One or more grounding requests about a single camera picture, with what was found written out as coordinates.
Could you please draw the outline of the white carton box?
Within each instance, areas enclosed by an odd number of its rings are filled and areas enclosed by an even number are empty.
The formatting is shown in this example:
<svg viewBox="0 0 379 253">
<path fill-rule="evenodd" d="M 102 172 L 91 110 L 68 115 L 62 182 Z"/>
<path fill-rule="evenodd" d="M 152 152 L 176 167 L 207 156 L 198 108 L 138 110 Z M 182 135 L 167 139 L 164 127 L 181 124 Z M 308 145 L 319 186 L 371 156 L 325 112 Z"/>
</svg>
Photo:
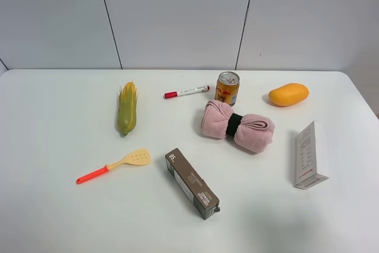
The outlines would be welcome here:
<svg viewBox="0 0 379 253">
<path fill-rule="evenodd" d="M 313 121 L 296 136 L 294 186 L 307 190 L 328 180 L 328 158 L 323 125 Z"/>
</svg>

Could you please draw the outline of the red white marker pen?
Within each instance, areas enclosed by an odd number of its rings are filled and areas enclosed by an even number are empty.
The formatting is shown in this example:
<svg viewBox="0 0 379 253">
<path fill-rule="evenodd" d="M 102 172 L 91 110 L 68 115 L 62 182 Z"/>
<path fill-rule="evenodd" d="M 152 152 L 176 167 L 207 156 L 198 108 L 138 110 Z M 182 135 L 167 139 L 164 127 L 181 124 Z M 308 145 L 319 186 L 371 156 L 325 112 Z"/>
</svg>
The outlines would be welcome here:
<svg viewBox="0 0 379 253">
<path fill-rule="evenodd" d="M 189 88 L 189 89 L 185 89 L 182 91 L 167 92 L 163 95 L 163 97 L 164 97 L 164 99 L 167 100 L 167 99 L 171 99 L 171 98 L 175 98 L 175 97 L 181 97 L 184 95 L 191 95 L 191 94 L 197 94 L 197 93 L 201 93 L 201 92 L 208 92 L 209 90 L 210 90 L 209 85 L 203 85 L 200 87 Z"/>
</svg>

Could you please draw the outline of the gold drink can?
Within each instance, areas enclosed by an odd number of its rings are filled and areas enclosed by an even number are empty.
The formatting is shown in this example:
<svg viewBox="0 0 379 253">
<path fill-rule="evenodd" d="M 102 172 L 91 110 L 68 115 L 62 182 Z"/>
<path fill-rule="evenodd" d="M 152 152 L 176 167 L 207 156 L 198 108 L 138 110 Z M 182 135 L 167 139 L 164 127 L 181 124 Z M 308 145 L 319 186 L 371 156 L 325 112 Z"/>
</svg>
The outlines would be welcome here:
<svg viewBox="0 0 379 253">
<path fill-rule="evenodd" d="M 239 75 L 232 71 L 222 72 L 217 80 L 215 99 L 231 107 L 236 104 L 240 87 Z"/>
</svg>

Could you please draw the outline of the black band on towel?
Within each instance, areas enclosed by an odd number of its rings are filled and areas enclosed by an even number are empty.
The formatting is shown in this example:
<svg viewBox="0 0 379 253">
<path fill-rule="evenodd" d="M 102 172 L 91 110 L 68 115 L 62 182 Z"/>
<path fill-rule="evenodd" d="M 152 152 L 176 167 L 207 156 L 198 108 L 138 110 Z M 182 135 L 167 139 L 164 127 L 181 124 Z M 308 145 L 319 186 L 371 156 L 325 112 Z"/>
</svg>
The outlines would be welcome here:
<svg viewBox="0 0 379 253">
<path fill-rule="evenodd" d="M 242 116 L 240 116 L 236 113 L 233 113 L 230 116 L 228 124 L 227 124 L 227 129 L 226 129 L 226 135 L 227 136 L 232 136 L 232 137 L 235 136 L 237 129 L 238 129 L 239 125 L 241 124 L 242 118 L 243 118 Z"/>
</svg>

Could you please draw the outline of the corn cob with husk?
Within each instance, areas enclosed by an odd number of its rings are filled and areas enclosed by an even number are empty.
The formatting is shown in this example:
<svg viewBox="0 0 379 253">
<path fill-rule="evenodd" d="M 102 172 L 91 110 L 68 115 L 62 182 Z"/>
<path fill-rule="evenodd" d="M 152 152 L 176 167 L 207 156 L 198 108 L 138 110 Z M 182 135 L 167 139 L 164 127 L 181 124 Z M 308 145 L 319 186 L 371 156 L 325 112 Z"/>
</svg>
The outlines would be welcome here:
<svg viewBox="0 0 379 253">
<path fill-rule="evenodd" d="M 137 88 L 134 82 L 128 82 L 120 89 L 118 97 L 117 127 L 123 136 L 127 136 L 136 126 Z"/>
</svg>

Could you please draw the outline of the pink rolled towel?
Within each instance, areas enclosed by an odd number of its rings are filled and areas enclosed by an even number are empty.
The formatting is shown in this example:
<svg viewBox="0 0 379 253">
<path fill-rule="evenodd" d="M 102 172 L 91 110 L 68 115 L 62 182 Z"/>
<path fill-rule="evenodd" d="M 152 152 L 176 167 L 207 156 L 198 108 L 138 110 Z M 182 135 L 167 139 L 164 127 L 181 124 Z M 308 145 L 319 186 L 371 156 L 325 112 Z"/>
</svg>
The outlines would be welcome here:
<svg viewBox="0 0 379 253">
<path fill-rule="evenodd" d="M 235 113 L 231 106 L 217 100 L 210 100 L 205 107 L 201 132 L 213 139 L 225 139 L 230 116 Z M 261 153 L 272 142 L 275 124 L 267 117 L 247 114 L 242 116 L 234 137 L 240 147 L 254 153 Z"/>
</svg>

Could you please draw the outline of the brown carton box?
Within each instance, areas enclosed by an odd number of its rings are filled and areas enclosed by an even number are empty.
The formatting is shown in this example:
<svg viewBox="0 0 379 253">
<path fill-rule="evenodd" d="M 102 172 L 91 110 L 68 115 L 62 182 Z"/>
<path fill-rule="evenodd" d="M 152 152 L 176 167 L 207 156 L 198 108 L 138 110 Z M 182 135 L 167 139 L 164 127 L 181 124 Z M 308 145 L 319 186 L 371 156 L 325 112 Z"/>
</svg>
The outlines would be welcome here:
<svg viewBox="0 0 379 253">
<path fill-rule="evenodd" d="M 165 160 L 167 170 L 204 220 L 220 211 L 219 198 L 178 148 L 167 153 Z"/>
</svg>

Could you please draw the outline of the yellow mango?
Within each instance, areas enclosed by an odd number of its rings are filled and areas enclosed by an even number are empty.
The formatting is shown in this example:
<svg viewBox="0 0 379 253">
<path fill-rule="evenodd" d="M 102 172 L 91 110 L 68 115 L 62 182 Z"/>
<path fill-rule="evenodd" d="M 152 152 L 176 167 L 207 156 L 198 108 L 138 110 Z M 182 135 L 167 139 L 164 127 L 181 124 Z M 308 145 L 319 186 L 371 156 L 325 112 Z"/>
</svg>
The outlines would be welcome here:
<svg viewBox="0 0 379 253">
<path fill-rule="evenodd" d="M 289 83 L 269 92 L 268 97 L 272 103 L 280 107 L 288 107 L 304 101 L 309 96 L 305 85 Z"/>
</svg>

